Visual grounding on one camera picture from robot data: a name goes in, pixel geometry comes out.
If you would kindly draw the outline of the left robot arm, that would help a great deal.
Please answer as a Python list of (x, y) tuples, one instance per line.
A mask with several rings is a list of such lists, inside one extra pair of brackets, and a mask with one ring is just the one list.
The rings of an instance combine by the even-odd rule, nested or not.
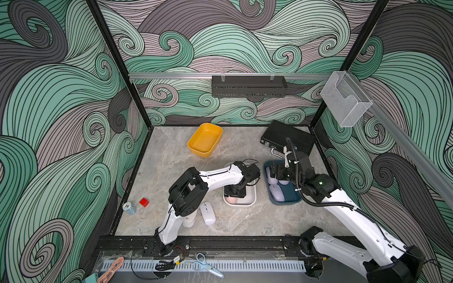
[(223, 188), (229, 198), (245, 198), (246, 187), (255, 185), (260, 169), (255, 164), (235, 161), (214, 171), (187, 169), (169, 189), (169, 208), (162, 226), (156, 229), (155, 238), (165, 248), (174, 244), (184, 219), (202, 204), (206, 194)]

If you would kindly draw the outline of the clear mesh wall bin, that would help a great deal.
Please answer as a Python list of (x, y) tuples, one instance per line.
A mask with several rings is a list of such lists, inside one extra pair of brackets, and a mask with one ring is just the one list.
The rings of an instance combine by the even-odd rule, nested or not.
[(341, 128), (353, 127), (373, 105), (361, 82), (348, 71), (334, 71), (320, 95)]

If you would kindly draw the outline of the small clear bottle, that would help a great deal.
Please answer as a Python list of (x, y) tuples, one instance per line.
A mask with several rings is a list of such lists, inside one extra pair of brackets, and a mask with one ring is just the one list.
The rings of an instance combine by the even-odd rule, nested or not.
[(122, 210), (128, 215), (135, 215), (137, 213), (137, 208), (131, 202), (125, 202), (122, 205)]

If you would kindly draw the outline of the black wall shelf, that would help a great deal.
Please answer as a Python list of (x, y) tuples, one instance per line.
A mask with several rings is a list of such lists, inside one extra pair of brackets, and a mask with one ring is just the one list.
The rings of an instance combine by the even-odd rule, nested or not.
[(211, 80), (211, 94), (216, 98), (281, 98), (287, 91), (281, 75), (215, 75)]

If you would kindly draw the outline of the yellow storage box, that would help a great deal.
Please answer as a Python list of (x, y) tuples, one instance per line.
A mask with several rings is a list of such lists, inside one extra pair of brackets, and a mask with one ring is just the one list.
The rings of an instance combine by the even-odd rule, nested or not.
[(220, 126), (203, 123), (189, 139), (187, 146), (193, 154), (208, 158), (217, 147), (222, 134), (223, 129)]

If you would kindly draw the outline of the pink mouse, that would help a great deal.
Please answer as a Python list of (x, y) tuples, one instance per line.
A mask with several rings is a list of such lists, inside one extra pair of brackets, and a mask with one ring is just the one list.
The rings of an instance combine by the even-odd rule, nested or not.
[(230, 205), (235, 205), (238, 201), (238, 198), (236, 197), (225, 197), (225, 201), (226, 203), (230, 204)]

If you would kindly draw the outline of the pale lilac white mouse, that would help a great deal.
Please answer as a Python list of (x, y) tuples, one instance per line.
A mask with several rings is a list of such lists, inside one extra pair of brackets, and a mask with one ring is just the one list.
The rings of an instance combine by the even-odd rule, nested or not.
[(203, 202), (200, 204), (200, 211), (203, 220), (207, 226), (211, 226), (216, 223), (216, 215), (210, 202)]

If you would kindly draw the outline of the white storage box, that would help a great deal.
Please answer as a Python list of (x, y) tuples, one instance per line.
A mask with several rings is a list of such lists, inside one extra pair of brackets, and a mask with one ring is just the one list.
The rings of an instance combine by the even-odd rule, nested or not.
[[(233, 162), (230, 162), (230, 163), (227, 164), (228, 169), (231, 168), (231, 166), (233, 165), (232, 163)], [(244, 163), (246, 165), (252, 165), (251, 163), (248, 163), (248, 162), (244, 162)], [(255, 204), (256, 199), (257, 199), (256, 184), (257, 184), (257, 182), (259, 180), (260, 179), (257, 179), (253, 186), (252, 186), (252, 183), (250, 183), (250, 186), (246, 187), (246, 190), (247, 190), (246, 197), (245, 198), (238, 198), (237, 203), (235, 205), (231, 205), (231, 206), (244, 206), (244, 207), (246, 207), (246, 206), (251, 206), (251, 205)]]

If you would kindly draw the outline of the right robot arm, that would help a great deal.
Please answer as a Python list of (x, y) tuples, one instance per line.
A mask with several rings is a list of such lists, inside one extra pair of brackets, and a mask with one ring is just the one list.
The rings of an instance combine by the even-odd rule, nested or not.
[(415, 283), (425, 256), (417, 246), (393, 237), (361, 210), (340, 185), (327, 174), (318, 174), (303, 152), (286, 154), (283, 160), (264, 166), (270, 185), (282, 181), (310, 206), (324, 208), (348, 228), (362, 244), (358, 247), (312, 226), (300, 236), (302, 253), (333, 258), (353, 269), (370, 283)]

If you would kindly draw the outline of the white mouse middle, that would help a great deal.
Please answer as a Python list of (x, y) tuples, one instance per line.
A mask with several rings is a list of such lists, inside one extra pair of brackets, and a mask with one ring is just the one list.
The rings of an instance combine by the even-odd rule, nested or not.
[(192, 212), (190, 215), (186, 216), (182, 225), (186, 228), (191, 228), (195, 223), (197, 214), (198, 214), (198, 210), (196, 210), (196, 211)]

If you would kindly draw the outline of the blue handled scissors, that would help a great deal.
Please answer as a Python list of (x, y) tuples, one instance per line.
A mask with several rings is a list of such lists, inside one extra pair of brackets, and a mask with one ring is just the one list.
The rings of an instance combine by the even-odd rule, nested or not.
[(207, 263), (205, 255), (202, 253), (196, 254), (192, 269), (195, 271), (207, 271), (216, 277), (224, 278), (224, 274), (220, 270)]

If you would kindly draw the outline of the dark teal storage box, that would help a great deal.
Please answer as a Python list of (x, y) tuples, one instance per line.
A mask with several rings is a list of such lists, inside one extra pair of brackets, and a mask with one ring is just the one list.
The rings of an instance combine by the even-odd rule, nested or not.
[(274, 163), (276, 165), (284, 164), (284, 162), (282, 160), (269, 160), (269, 161), (265, 162), (263, 165), (265, 185), (267, 187), (267, 193), (268, 193), (271, 203), (274, 205), (277, 205), (277, 206), (293, 205), (293, 204), (299, 203), (302, 199), (301, 199), (300, 195), (295, 191), (295, 186), (292, 183), (289, 183), (288, 185), (282, 185), (282, 184), (278, 183), (278, 185), (281, 187), (284, 197), (285, 197), (284, 202), (276, 202), (273, 199), (271, 192), (269, 190), (269, 184), (267, 183), (267, 176), (266, 176), (265, 169), (266, 169), (266, 167), (269, 167), (271, 169), (271, 165)]

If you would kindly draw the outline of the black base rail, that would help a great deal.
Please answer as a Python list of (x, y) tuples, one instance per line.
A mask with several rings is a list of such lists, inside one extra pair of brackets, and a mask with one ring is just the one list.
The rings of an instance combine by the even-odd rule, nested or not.
[(103, 236), (95, 247), (100, 251), (136, 251), (146, 257), (166, 256), (172, 252), (186, 256), (196, 252), (276, 252), (286, 257), (321, 254), (300, 236), (179, 236), (167, 246), (153, 236)]

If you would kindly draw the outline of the small red cube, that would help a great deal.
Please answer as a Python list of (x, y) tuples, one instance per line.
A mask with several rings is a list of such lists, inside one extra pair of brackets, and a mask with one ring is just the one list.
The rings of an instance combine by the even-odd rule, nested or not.
[(146, 198), (142, 198), (140, 201), (139, 201), (140, 205), (143, 206), (144, 208), (147, 207), (149, 205), (149, 201), (146, 199)]

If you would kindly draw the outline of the purple slim mouse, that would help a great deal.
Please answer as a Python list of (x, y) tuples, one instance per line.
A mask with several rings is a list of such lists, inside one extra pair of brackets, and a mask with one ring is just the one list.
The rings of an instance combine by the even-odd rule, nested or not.
[(284, 197), (283, 191), (282, 191), (281, 187), (278, 184), (270, 185), (269, 186), (269, 190), (271, 192), (271, 195), (272, 195), (273, 199), (276, 202), (284, 202), (285, 201), (285, 197)]

